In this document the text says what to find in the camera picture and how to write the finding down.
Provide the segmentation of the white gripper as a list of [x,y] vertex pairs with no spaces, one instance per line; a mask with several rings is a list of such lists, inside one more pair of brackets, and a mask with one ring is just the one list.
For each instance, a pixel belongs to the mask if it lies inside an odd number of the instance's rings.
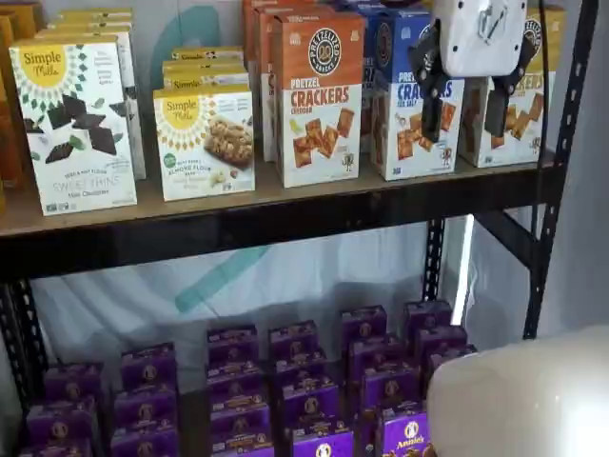
[[424,138],[439,141],[449,76],[493,76],[484,129],[503,136],[509,98],[536,54],[530,40],[522,41],[526,10],[526,2],[514,0],[436,3],[436,20],[409,47],[410,67],[423,100]]

